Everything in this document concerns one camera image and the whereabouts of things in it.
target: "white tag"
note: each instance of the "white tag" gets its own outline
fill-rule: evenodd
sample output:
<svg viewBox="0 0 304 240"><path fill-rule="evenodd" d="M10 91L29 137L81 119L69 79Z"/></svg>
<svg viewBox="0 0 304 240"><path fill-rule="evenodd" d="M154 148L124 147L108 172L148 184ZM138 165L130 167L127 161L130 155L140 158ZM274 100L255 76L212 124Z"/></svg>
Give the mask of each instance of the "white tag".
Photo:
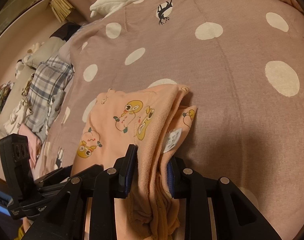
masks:
<svg viewBox="0 0 304 240"><path fill-rule="evenodd" d="M181 133L182 133L182 128L179 128L178 130L172 131L167 136L165 136L163 141L164 143L163 153L170 151L176 146L177 142L180 139Z"/></svg>

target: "plaid blanket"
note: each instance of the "plaid blanket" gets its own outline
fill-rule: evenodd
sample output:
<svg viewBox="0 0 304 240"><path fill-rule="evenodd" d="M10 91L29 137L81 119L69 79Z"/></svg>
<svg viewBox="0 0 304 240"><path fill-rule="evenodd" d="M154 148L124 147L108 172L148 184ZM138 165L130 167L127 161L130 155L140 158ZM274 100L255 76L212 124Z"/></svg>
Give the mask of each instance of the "plaid blanket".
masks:
<svg viewBox="0 0 304 240"><path fill-rule="evenodd" d="M72 66L63 62L57 54L45 62L41 62L36 69L27 100L33 111L25 124L31 130L47 115L51 98L57 95L59 90L64 90L73 77Z"/></svg>

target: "silver screw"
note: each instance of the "silver screw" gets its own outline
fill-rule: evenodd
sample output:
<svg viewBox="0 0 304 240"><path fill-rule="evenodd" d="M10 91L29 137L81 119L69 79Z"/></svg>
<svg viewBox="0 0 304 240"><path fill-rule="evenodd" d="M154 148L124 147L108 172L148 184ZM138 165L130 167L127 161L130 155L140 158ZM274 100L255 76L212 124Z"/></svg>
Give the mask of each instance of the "silver screw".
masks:
<svg viewBox="0 0 304 240"><path fill-rule="evenodd" d="M107 173L108 173L108 174L114 174L114 173L116 173L116 168L109 168L109 169L107 170Z"/></svg>
<svg viewBox="0 0 304 240"><path fill-rule="evenodd" d="M184 174L187 174L187 175L190 175L190 174L193 173L193 170L191 170L191 169L189 169L189 168L185 168L185 169L183 170L183 173L184 173Z"/></svg>
<svg viewBox="0 0 304 240"><path fill-rule="evenodd" d="M80 182L80 178L79 177L74 177L71 179L72 184L78 184Z"/></svg>
<svg viewBox="0 0 304 240"><path fill-rule="evenodd" d="M229 180L228 178L226 178L226 177L222 177L222 178L220 179L220 181L221 181L223 184L228 184L228 183L230 182L230 180Z"/></svg>

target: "wall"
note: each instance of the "wall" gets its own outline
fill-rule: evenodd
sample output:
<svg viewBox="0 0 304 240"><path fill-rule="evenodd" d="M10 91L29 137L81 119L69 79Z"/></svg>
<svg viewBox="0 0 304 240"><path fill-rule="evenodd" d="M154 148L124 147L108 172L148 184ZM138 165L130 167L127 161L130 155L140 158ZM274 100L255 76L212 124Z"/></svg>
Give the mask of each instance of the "wall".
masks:
<svg viewBox="0 0 304 240"><path fill-rule="evenodd" d="M26 55L29 47L36 42L46 41L60 26L61 23L48 7L13 36L0 54L0 85L10 80L14 82L16 62ZM1 161L0 178L5 180Z"/></svg>

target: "polka dot blanket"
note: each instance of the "polka dot blanket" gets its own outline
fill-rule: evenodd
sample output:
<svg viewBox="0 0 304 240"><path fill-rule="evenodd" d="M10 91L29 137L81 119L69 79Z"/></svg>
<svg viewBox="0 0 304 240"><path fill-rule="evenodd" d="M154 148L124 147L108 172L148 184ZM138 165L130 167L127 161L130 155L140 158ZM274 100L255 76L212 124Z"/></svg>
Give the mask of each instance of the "polka dot blanket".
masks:
<svg viewBox="0 0 304 240"><path fill-rule="evenodd" d="M44 173L58 154L62 166L73 163L98 94L185 84L182 105L198 112L176 156L205 177L229 177L283 240L295 237L304 224L304 15L296 8L140 0L85 26L71 62L74 82L48 135ZM183 239L183 212L179 221L175 239Z"/></svg>

